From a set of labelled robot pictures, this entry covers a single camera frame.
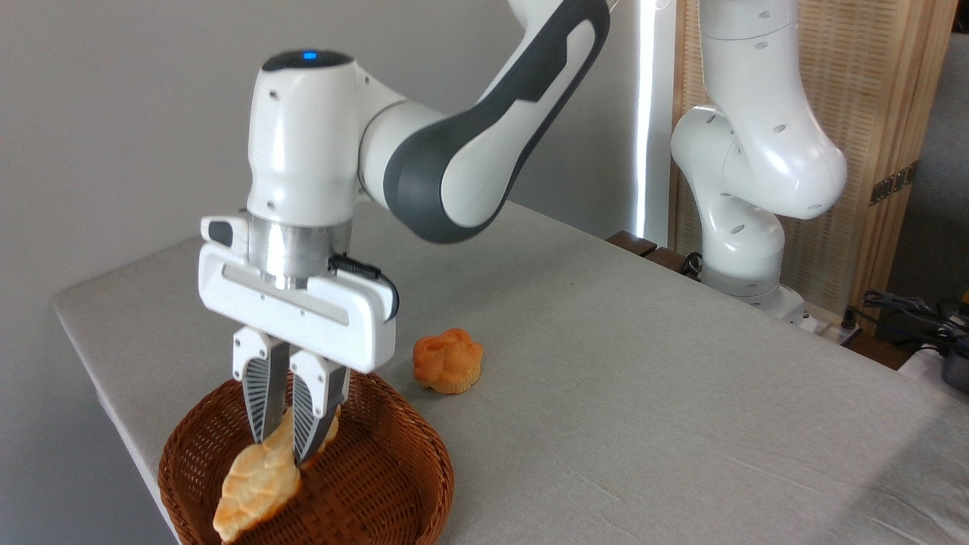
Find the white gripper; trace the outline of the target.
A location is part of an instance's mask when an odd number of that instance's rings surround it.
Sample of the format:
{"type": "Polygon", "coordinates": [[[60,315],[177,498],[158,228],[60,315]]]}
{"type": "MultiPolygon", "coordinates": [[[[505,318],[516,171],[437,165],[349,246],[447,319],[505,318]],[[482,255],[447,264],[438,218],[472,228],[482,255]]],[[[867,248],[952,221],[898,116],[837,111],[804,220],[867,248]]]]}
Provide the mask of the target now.
{"type": "Polygon", "coordinates": [[[204,306],[249,325],[233,335],[232,377],[242,386],[252,437],[263,443],[279,427],[290,362],[294,458],[311,461],[348,397],[349,368],[372,372],[394,355],[397,290],[384,279],[341,269],[311,277],[305,289],[281,289],[243,255],[242,217],[206,216],[200,231],[204,306]],[[291,361],[290,344],[303,349],[291,361]]]}

